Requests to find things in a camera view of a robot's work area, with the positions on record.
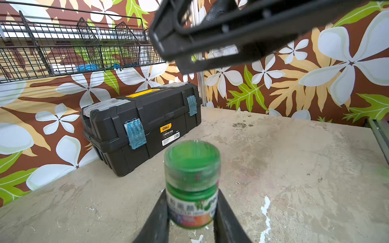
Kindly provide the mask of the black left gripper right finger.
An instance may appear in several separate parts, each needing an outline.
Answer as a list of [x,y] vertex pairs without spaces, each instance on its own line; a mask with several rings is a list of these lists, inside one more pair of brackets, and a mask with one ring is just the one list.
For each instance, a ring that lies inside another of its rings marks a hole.
[[216,243],[252,243],[221,190],[218,191],[218,201],[213,225]]

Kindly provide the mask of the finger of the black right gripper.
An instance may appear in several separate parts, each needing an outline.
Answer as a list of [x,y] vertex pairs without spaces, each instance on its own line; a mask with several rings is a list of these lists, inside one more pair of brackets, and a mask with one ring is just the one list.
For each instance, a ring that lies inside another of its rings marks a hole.
[[[236,66],[257,61],[290,41],[301,33],[250,33],[243,36],[218,35],[178,35],[178,54],[175,62],[182,74],[190,74],[225,66]],[[232,54],[214,55],[206,60],[192,61],[191,56],[205,51],[236,47]]]
[[226,13],[203,19],[194,27],[184,26],[191,1],[163,1],[149,28],[149,37],[160,56],[177,61],[211,49],[270,41],[272,51],[314,27],[361,5],[362,1],[248,1],[239,8],[235,1],[216,1]]

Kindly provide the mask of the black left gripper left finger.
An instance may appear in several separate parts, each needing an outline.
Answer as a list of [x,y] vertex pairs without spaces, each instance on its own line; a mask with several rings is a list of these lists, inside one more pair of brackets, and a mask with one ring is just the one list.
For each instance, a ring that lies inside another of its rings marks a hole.
[[163,190],[133,243],[168,243],[169,221],[166,190]]

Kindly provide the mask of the green paint jar lid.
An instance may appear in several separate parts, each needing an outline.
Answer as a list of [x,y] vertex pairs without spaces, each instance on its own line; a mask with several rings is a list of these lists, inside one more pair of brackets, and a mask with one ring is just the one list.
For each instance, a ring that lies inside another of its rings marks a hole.
[[209,142],[186,140],[164,154],[165,178],[169,186],[198,192],[214,187],[221,174],[221,153]]

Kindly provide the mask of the green paint jar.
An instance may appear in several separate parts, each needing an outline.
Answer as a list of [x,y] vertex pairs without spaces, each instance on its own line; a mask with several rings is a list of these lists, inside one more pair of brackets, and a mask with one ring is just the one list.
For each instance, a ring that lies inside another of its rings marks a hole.
[[218,184],[203,191],[183,191],[166,185],[170,219],[177,225],[196,229],[209,224],[216,214]]

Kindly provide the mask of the black deli toolbox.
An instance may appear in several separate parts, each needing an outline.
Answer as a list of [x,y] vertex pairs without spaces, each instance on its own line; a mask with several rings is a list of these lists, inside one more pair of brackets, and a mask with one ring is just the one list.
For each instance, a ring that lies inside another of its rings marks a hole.
[[83,134],[123,177],[201,123],[198,86],[174,83],[84,107]]

